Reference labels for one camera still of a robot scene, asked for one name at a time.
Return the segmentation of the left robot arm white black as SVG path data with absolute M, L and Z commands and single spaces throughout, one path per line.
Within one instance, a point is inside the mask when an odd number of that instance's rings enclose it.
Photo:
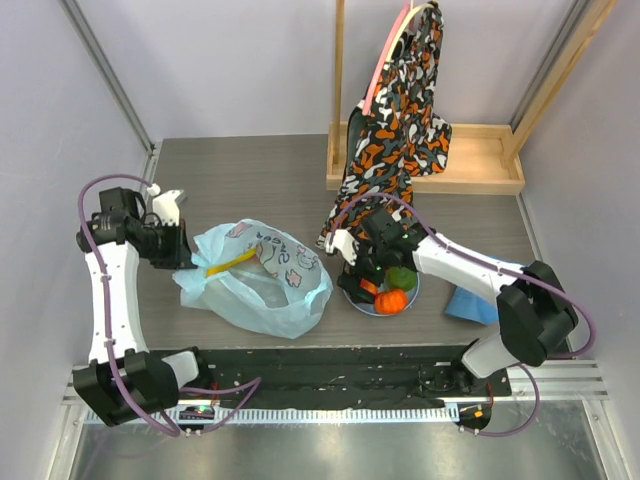
M 99 211 L 76 235 L 91 277 L 94 319 L 88 364 L 74 372 L 73 387 L 109 427 L 176 406 L 181 390 L 203 398 L 213 385 L 197 348 L 158 357 L 143 337 L 140 262 L 171 271 L 194 266 L 178 208 L 182 191 L 152 186 L 149 192 L 150 205 L 131 189 L 100 192 Z

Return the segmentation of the blue round plate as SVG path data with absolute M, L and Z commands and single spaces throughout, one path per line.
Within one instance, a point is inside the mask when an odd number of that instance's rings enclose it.
M 376 317 L 388 317 L 407 310 L 417 298 L 420 281 L 416 272 L 406 268 L 392 267 L 385 272 L 380 286 L 367 280 L 361 287 L 374 296 L 373 303 L 367 303 L 343 290 L 348 301 L 359 311 Z

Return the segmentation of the blue cloth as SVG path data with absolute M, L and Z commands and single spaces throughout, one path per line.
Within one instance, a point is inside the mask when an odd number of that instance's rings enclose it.
M 447 255 L 449 261 L 455 261 L 457 264 L 462 263 L 465 266 L 471 266 L 472 270 L 478 270 L 481 275 L 489 274 L 490 270 L 486 267 L 479 266 L 477 262 L 469 260 L 453 260 L 457 258 L 456 255 L 449 253 Z M 519 264 L 515 262 L 507 262 L 503 259 L 498 259 L 498 263 L 507 264 L 506 267 L 515 267 L 515 270 L 522 270 L 525 266 L 529 266 L 530 263 Z M 482 296 L 476 295 L 472 291 L 456 284 L 456 288 L 452 297 L 447 304 L 445 315 L 451 318 L 463 319 L 473 321 L 485 326 L 494 325 L 498 323 L 499 315 L 497 307 L 487 301 Z

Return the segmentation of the yellow fake banana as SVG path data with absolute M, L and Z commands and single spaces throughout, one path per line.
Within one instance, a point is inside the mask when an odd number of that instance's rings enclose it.
M 255 256 L 256 256 L 256 249 L 252 248 L 252 249 L 248 250 L 247 252 L 241 254 L 240 256 L 234 258 L 233 260 L 230 260 L 230 261 L 228 261 L 226 263 L 223 263 L 223 264 L 220 264 L 220 265 L 216 265 L 216 266 L 213 266 L 213 267 L 209 268 L 206 271 L 206 277 L 209 278 L 209 277 L 215 276 L 217 274 L 223 273 L 225 271 L 228 271 L 230 268 L 232 268 L 232 267 L 234 267 L 234 266 L 236 266 L 236 265 L 238 265 L 240 263 L 243 263 L 243 262 L 246 262 L 248 260 L 251 260 Z

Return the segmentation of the pink cream hanger hoop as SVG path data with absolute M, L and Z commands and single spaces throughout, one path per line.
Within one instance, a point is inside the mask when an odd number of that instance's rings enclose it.
M 382 72 L 384 65 L 391 59 L 393 51 L 402 33 L 412 23 L 412 20 L 416 15 L 421 13 L 424 9 L 432 9 L 433 7 L 433 2 L 426 2 L 415 6 L 413 1 L 409 1 L 400 10 L 391 27 L 391 30 L 389 31 L 389 34 L 387 35 L 385 44 L 382 48 L 371 81 L 367 88 L 364 98 L 364 105 L 362 107 L 363 115 L 367 116 L 371 113 L 372 102 L 376 95 L 376 85 L 378 82 L 378 78 Z

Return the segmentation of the camouflage patterned fabric bag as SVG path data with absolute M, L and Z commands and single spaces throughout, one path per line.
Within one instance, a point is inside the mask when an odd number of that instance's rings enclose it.
M 334 205 L 316 241 L 332 229 L 365 240 L 361 221 L 382 207 L 411 224 L 412 180 L 447 168 L 451 125 L 434 111 L 444 18 L 435 1 L 404 30 L 376 85 L 371 113 L 364 98 L 348 121 L 345 168 Z

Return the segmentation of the orange fake pumpkin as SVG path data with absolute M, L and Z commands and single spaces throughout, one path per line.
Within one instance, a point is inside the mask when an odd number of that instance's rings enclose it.
M 374 301 L 375 312 L 379 315 L 396 315 L 409 304 L 406 292 L 400 289 L 380 292 Z

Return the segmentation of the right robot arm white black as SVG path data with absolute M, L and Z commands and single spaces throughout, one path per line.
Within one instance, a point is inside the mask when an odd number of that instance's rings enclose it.
M 399 221 L 384 209 L 367 216 L 359 229 L 365 238 L 337 229 L 325 241 L 326 252 L 338 253 L 345 261 L 338 284 L 352 300 L 373 302 L 362 283 L 379 286 L 392 268 L 402 267 L 461 287 L 497 310 L 498 332 L 471 342 L 450 366 L 425 380 L 424 386 L 433 391 L 472 395 L 499 370 L 517 363 L 537 367 L 578 324 L 554 270 L 543 262 L 502 262 L 414 220 Z

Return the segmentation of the light blue plastic bag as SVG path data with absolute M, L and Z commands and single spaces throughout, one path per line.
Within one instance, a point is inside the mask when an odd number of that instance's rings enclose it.
M 210 310 L 230 324 L 296 339 L 320 321 L 333 292 L 316 253 L 286 232 L 258 220 L 220 224 L 194 237 L 191 270 L 173 274 L 181 305 Z M 206 271 L 255 248 L 256 256 L 228 271 Z

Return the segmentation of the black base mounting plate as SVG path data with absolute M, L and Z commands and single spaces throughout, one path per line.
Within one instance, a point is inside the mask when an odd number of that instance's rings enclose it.
M 485 380 L 463 376 L 454 346 L 254 348 L 203 350 L 204 376 L 192 388 L 225 389 L 254 378 L 257 409 L 414 408 L 443 398 L 508 397 L 506 370 Z

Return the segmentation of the green fake lime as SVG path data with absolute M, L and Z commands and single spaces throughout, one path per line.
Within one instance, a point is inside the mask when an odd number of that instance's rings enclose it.
M 417 273 L 405 267 L 390 267 L 385 274 L 386 284 L 391 290 L 408 292 L 415 288 L 417 279 Z

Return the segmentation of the red fake tomato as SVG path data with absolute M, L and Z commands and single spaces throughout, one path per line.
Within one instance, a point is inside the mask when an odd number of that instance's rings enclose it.
M 360 281 L 360 287 L 374 296 L 378 294 L 378 287 L 368 280 L 362 279 Z

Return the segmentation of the wooden rack frame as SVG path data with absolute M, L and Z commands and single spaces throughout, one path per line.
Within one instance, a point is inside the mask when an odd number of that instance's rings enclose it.
M 419 193 L 517 195 L 519 152 L 615 7 L 613 1 L 443 1 L 437 105 L 451 121 L 446 170 Z

